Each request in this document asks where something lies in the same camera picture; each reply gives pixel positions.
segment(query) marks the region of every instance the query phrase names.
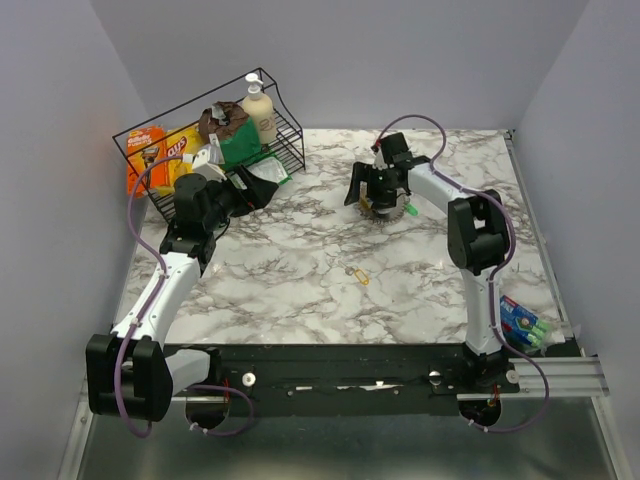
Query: small yellow key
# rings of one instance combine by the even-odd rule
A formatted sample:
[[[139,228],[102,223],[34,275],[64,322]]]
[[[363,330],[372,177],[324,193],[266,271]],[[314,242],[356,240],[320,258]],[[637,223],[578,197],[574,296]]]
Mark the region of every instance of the small yellow key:
[[[344,267],[344,273],[346,273],[347,275],[355,276],[356,279],[364,286],[369,285],[369,277],[366,273],[364,273],[364,271],[362,271],[360,268],[350,267],[349,265],[346,265],[342,260],[338,261]]]

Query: metal floor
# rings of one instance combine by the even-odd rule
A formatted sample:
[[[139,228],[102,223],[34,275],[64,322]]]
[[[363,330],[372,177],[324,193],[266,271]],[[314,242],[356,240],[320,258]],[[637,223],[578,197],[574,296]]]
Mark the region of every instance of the metal floor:
[[[540,402],[505,401],[498,425],[522,422]],[[539,424],[511,435],[482,434],[462,418],[420,415],[266,418],[239,437],[216,439],[190,432],[183,412],[184,404],[174,403],[147,440],[117,418],[94,417],[79,478],[615,478],[589,399],[552,400]]]

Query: white wall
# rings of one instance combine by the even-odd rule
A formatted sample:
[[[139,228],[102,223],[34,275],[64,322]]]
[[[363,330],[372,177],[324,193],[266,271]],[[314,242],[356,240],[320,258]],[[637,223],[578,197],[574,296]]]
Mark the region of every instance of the white wall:
[[[263,66],[303,126],[334,128],[513,128],[587,3],[91,1],[150,113]]]
[[[516,148],[570,319],[612,389],[640,476],[640,3],[591,0]]]
[[[133,242],[111,135],[146,112],[86,0],[0,16],[0,476],[56,478]]]

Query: gear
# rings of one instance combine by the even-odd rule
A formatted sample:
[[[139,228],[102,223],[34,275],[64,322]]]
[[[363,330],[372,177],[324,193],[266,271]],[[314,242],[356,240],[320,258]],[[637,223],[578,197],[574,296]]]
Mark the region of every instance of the gear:
[[[373,221],[376,225],[388,225],[398,222],[406,210],[409,204],[409,198],[404,193],[398,194],[398,202],[395,207],[387,208],[385,210],[376,211],[371,208],[371,202],[367,198],[367,187],[365,184],[360,186],[360,201],[358,202],[358,209],[360,214]]]

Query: pump dispenser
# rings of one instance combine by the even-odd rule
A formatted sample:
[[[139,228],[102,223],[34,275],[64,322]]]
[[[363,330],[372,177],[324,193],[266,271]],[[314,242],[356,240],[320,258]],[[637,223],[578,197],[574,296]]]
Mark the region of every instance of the pump dispenser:
[[[273,114],[273,102],[262,91],[263,82],[257,74],[249,73],[244,78],[249,82],[249,95],[244,97],[242,108],[253,120],[258,130],[260,143],[271,143],[278,134],[276,119]]]

